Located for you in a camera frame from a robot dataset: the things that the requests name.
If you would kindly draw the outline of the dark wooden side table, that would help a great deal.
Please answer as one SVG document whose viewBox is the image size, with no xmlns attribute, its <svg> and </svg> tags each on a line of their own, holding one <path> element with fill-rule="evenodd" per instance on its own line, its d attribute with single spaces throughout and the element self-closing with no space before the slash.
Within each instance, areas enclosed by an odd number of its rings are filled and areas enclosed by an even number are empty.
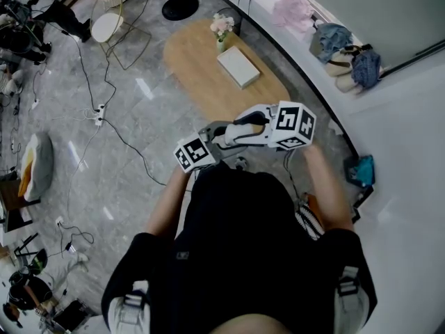
<svg viewBox="0 0 445 334">
<path fill-rule="evenodd" d="M 24 219 L 22 210 L 41 202 L 40 199 L 29 202 L 18 196 L 19 184 L 19 180 L 0 182 L 0 225 L 5 233 L 32 224 L 31 219 Z"/>
</svg>

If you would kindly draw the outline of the grey roller blind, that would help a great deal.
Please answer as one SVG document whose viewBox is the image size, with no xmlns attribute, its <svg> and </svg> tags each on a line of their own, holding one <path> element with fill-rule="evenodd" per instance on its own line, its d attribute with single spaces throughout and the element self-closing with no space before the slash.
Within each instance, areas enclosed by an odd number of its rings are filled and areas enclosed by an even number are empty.
<svg viewBox="0 0 445 334">
<path fill-rule="evenodd" d="M 314 0 L 395 66 L 445 40 L 445 0 Z"/>
</svg>

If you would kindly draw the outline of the person's right forearm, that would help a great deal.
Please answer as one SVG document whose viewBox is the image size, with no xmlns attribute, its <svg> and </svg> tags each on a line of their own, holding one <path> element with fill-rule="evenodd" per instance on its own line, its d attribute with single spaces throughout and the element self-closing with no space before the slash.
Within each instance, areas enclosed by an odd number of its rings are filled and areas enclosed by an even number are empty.
<svg viewBox="0 0 445 334">
<path fill-rule="evenodd" d="M 325 230 L 353 231 L 350 205 L 346 193 L 322 149 L 317 144 L 311 144 L 303 148 L 302 153 L 318 202 L 323 228 Z"/>
</svg>

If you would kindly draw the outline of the person's left forearm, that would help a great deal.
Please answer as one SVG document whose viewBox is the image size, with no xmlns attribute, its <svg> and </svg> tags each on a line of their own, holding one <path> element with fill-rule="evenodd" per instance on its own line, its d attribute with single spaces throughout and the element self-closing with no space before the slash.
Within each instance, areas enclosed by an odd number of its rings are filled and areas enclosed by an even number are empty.
<svg viewBox="0 0 445 334">
<path fill-rule="evenodd" d="M 149 215 L 145 231 L 154 236 L 172 241 L 179 226 L 181 206 L 191 174 L 176 166 Z"/>
</svg>

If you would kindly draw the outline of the blue denim garment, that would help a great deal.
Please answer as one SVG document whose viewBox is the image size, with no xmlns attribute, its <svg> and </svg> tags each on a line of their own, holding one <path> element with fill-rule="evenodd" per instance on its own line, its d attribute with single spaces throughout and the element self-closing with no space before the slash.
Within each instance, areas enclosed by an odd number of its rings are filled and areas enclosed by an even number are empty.
<svg viewBox="0 0 445 334">
<path fill-rule="evenodd" d="M 310 53 L 326 64 L 332 55 L 353 43 L 353 34 L 344 26 L 334 23 L 320 24 L 309 46 Z"/>
</svg>

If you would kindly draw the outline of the person's black shirt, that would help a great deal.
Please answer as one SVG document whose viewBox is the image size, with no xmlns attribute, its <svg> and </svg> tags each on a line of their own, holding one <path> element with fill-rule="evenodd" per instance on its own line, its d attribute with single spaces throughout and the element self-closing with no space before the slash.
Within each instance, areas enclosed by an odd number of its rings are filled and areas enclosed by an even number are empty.
<svg viewBox="0 0 445 334">
<path fill-rule="evenodd" d="M 376 305 L 354 232 L 314 241 L 274 176 L 218 164 L 200 173 L 176 239 L 133 238 L 102 314 L 112 334 L 209 334 L 243 315 L 294 334 L 335 334 L 351 314 L 364 325 Z"/>
</svg>

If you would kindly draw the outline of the oval wooden coffee table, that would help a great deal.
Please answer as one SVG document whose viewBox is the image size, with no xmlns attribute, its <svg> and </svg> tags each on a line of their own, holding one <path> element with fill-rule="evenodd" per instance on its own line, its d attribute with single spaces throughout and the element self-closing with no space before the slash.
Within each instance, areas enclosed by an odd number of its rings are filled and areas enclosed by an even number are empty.
<svg viewBox="0 0 445 334">
<path fill-rule="evenodd" d="M 193 20 L 174 32 L 163 50 L 164 63 L 207 120 L 233 121 L 256 104 L 290 100 L 288 90 L 272 70 L 242 39 L 230 33 L 227 45 L 238 47 L 260 71 L 256 81 L 239 88 L 217 61 L 216 39 L 210 24 L 210 19 Z"/>
</svg>

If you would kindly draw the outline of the white flat box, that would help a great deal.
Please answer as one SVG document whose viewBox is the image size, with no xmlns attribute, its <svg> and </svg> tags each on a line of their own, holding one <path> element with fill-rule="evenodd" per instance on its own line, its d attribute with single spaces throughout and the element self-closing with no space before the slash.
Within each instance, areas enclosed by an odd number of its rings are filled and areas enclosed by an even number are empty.
<svg viewBox="0 0 445 334">
<path fill-rule="evenodd" d="M 238 47 L 230 47 L 218 55 L 217 61 L 240 89 L 248 87 L 260 77 L 260 71 Z"/>
</svg>

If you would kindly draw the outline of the vase of pink flowers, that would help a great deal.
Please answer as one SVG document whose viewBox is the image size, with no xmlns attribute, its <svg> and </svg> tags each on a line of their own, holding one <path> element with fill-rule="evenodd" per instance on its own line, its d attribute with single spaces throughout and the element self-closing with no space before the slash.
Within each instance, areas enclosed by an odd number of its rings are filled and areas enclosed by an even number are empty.
<svg viewBox="0 0 445 334">
<path fill-rule="evenodd" d="M 235 22 L 233 17 L 220 13 L 216 13 L 213 16 L 210 29 L 216 37 L 216 48 L 219 54 L 226 50 L 225 39 L 228 34 L 233 31 L 234 25 Z"/>
</svg>

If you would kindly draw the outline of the pink cloth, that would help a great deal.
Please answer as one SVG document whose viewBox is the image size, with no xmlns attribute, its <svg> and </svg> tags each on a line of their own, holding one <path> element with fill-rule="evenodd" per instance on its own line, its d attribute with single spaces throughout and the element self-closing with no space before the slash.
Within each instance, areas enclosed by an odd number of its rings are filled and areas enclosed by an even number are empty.
<svg viewBox="0 0 445 334">
<path fill-rule="evenodd" d="M 273 24 L 305 33 L 313 27 L 314 8 L 308 0 L 277 0 L 273 6 Z"/>
</svg>

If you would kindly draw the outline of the blue patterned cloth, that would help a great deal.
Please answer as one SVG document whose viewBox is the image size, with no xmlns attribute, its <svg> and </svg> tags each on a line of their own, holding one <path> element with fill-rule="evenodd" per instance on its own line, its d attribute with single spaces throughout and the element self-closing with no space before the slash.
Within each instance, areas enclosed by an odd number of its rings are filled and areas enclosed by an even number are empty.
<svg viewBox="0 0 445 334">
<path fill-rule="evenodd" d="M 362 50 L 352 61 L 351 77 L 363 89 L 377 84 L 380 77 L 380 55 L 373 49 Z"/>
</svg>

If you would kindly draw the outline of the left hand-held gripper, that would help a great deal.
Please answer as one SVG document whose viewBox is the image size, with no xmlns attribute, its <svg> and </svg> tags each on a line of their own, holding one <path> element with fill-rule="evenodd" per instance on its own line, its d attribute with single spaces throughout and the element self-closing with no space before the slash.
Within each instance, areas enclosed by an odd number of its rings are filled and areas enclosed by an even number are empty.
<svg viewBox="0 0 445 334">
<path fill-rule="evenodd" d="M 229 145 L 218 141 L 211 143 L 217 136 L 224 136 L 231 122 L 213 121 L 190 136 L 181 139 L 173 151 L 174 158 L 185 173 L 215 165 L 222 159 L 244 151 L 243 145 Z"/>
</svg>

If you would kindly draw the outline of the black round lamp base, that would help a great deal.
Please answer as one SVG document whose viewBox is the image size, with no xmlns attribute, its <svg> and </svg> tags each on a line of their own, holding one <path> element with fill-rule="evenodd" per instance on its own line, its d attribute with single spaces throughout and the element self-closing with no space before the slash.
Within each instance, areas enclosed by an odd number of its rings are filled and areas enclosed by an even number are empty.
<svg viewBox="0 0 445 334">
<path fill-rule="evenodd" d="M 167 0 L 161 12 L 169 21 L 180 21 L 194 15 L 198 8 L 198 0 Z"/>
</svg>

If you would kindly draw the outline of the grey beanbag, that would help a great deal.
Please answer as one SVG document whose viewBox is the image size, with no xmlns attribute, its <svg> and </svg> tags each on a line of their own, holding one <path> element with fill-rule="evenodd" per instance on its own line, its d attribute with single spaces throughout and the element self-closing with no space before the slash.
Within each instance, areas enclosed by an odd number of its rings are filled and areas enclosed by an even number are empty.
<svg viewBox="0 0 445 334">
<path fill-rule="evenodd" d="M 22 157 L 18 196 L 27 202 L 39 200 L 49 189 L 54 174 L 54 151 L 46 132 L 31 136 Z"/>
</svg>

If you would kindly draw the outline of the teal bag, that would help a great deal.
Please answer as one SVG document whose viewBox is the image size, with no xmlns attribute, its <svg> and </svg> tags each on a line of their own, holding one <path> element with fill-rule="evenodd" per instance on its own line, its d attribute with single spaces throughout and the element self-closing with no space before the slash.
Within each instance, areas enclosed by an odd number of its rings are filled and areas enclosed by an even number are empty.
<svg viewBox="0 0 445 334">
<path fill-rule="evenodd" d="M 372 155 L 344 159 L 343 170 L 346 181 L 362 189 L 373 186 L 375 183 L 374 160 Z"/>
</svg>

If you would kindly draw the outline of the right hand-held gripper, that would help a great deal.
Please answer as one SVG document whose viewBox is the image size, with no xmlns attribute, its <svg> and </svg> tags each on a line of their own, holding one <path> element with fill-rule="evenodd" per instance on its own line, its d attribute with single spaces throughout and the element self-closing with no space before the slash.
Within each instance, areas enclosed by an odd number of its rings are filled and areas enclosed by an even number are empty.
<svg viewBox="0 0 445 334">
<path fill-rule="evenodd" d="M 299 102 L 256 104 L 238 115 L 234 125 L 266 125 L 271 123 L 271 135 L 255 134 L 239 138 L 240 145 L 267 146 L 293 150 L 312 144 L 316 115 Z"/>
</svg>

